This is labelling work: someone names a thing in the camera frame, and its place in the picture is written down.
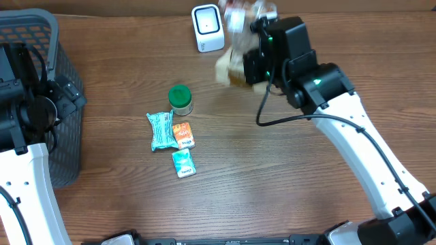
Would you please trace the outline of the beige clear snack pouch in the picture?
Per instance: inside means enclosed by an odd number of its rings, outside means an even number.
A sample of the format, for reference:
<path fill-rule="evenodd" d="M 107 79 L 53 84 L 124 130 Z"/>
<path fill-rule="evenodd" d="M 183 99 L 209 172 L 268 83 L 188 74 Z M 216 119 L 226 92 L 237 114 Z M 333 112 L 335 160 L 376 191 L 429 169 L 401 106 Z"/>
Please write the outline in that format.
<path fill-rule="evenodd" d="M 249 85 L 243 67 L 243 55 L 259 47 L 258 35 L 251 32 L 251 23 L 262 17 L 278 16 L 274 3 L 258 0 L 250 3 L 243 0 L 219 0 L 219 9 L 224 13 L 225 27 L 230 36 L 230 47 L 215 63 L 215 79 L 226 86 L 242 87 L 257 94 L 266 90 L 267 81 Z"/>

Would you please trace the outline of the teal white packet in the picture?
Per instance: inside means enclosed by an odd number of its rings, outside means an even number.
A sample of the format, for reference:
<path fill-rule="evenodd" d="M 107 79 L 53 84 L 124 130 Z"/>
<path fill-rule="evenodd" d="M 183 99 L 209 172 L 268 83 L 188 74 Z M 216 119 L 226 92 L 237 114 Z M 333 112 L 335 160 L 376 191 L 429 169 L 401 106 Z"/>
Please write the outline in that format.
<path fill-rule="evenodd" d="M 173 116 L 173 110 L 170 112 L 146 114 L 153 130 L 153 138 L 151 142 L 151 150 L 153 152 L 164 148 L 178 148 L 178 143 L 174 138 L 172 129 Z"/>

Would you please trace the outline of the green lid white jar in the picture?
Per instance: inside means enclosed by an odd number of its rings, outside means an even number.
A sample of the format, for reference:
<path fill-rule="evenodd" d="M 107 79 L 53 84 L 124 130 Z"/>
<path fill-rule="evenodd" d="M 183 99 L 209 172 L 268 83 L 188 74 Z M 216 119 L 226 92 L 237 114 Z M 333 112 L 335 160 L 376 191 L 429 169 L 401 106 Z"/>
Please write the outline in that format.
<path fill-rule="evenodd" d="M 173 86 L 168 92 L 168 100 L 173 112 L 179 116 L 186 116 L 193 110 L 192 94 L 185 85 Z"/>

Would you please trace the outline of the orange tissue pack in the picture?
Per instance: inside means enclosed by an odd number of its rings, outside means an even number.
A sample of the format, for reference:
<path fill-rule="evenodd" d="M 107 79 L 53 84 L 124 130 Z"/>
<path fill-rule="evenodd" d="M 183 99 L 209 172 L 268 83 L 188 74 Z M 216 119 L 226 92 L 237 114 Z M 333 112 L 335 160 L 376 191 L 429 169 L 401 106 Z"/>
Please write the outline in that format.
<path fill-rule="evenodd" d="M 176 124 L 172 127 L 174 138 L 178 144 L 178 149 L 194 148 L 195 140 L 188 122 Z"/>

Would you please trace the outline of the teal Kleenex tissue pack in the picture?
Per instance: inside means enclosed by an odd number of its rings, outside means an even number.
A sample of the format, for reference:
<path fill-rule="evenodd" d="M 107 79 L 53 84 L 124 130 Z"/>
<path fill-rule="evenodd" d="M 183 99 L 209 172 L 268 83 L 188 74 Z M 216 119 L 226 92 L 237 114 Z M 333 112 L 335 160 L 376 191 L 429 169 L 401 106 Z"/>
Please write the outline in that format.
<path fill-rule="evenodd" d="M 185 178 L 196 174 L 196 167 L 188 148 L 173 152 L 172 160 L 178 178 Z"/>

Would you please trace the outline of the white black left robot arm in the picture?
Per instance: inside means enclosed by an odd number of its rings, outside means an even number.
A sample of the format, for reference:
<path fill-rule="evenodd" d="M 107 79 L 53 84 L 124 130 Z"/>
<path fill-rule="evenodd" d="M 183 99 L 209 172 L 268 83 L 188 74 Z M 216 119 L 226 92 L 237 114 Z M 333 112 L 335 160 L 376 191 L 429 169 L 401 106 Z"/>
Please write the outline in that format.
<path fill-rule="evenodd" d="M 24 43 L 1 44 L 1 222 L 11 244 L 71 244 L 50 178 L 55 127 L 86 103 Z"/>

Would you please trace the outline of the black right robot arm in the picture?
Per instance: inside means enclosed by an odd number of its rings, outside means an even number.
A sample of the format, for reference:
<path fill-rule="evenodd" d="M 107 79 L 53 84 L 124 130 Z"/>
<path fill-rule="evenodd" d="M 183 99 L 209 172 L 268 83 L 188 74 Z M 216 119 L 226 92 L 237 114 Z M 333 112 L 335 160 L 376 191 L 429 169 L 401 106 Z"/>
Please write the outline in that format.
<path fill-rule="evenodd" d="M 425 244 L 435 238 L 435 196 L 396 158 L 354 85 L 334 63 L 318 63 L 299 17 L 253 21 L 259 46 L 243 57 L 248 84 L 267 81 L 336 147 L 362 186 L 374 218 L 345 221 L 291 244 Z"/>

